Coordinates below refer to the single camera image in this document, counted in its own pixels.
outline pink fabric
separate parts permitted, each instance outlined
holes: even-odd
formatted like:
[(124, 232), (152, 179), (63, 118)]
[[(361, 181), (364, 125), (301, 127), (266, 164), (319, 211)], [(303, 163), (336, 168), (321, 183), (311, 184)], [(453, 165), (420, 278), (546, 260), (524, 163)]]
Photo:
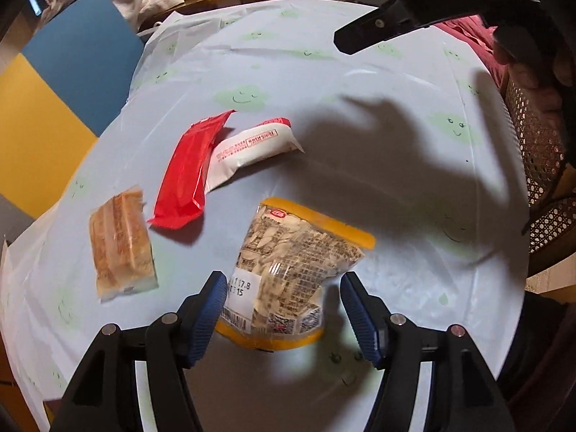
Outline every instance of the pink fabric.
[(456, 37), (456, 39), (466, 42), (482, 60), (496, 85), (500, 87), (505, 68), (494, 59), (494, 37), (492, 36), (494, 27), (486, 29), (479, 16), (452, 19), (436, 24), (436, 27)]

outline hand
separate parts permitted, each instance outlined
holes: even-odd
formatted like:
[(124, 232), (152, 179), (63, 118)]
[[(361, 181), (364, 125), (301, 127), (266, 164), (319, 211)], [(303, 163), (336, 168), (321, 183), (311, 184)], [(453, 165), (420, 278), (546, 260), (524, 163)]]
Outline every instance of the hand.
[[(562, 117), (562, 98), (554, 87), (540, 87), (534, 71), (524, 63), (518, 63), (504, 48), (495, 44), (494, 58), (500, 65), (508, 65), (510, 78), (522, 89), (529, 100), (535, 114), (542, 121), (548, 122), (552, 128), (560, 131), (564, 119)], [(552, 68), (554, 75), (565, 86), (572, 86), (572, 71), (575, 59), (567, 45), (563, 45), (554, 59)]]

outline plastic bag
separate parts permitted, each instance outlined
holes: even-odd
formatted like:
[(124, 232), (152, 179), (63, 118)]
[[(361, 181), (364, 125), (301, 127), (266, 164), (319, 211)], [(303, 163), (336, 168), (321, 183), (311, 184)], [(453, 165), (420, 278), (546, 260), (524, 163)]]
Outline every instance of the plastic bag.
[(142, 209), (142, 190), (131, 188), (109, 199), (90, 216), (100, 301), (158, 287)]
[(249, 348), (292, 349), (323, 328), (322, 283), (350, 270), (372, 235), (282, 198), (260, 203), (228, 279), (216, 330)]
[(180, 229), (202, 216), (206, 197), (204, 183), (214, 139), (235, 111), (194, 123), (176, 145), (154, 205), (152, 225)]
[(292, 134), (292, 126), (287, 118), (266, 120), (226, 138), (212, 151), (204, 192), (208, 193), (223, 184), (240, 167), (294, 150), (304, 152)]

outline transparent plastic bag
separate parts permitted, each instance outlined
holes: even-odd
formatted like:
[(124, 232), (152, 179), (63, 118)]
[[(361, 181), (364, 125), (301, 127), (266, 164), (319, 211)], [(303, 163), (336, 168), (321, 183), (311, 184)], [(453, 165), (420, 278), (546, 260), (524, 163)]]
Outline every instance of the transparent plastic bag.
[(158, 287), (152, 247), (142, 214), (143, 193), (131, 188), (90, 216), (90, 242), (100, 301)]
[(236, 344), (292, 349), (324, 331), (323, 282), (374, 248), (372, 235), (281, 198), (260, 203), (216, 330)]

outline qr code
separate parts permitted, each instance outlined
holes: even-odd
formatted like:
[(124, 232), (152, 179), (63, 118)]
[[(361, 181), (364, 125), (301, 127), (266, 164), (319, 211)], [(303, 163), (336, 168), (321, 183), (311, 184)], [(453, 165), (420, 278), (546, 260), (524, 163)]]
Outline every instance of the qr code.
[(311, 329), (318, 328), (322, 323), (322, 309), (316, 307), (302, 319), (300, 324), (300, 333), (306, 333)]
[(250, 322), (237, 313), (228, 310), (226, 307), (222, 309), (222, 318), (239, 330), (242, 330), (245, 333), (250, 333)]
[(271, 313), (268, 317), (268, 326), (272, 333), (293, 334), (295, 319), (287, 319), (276, 313)]

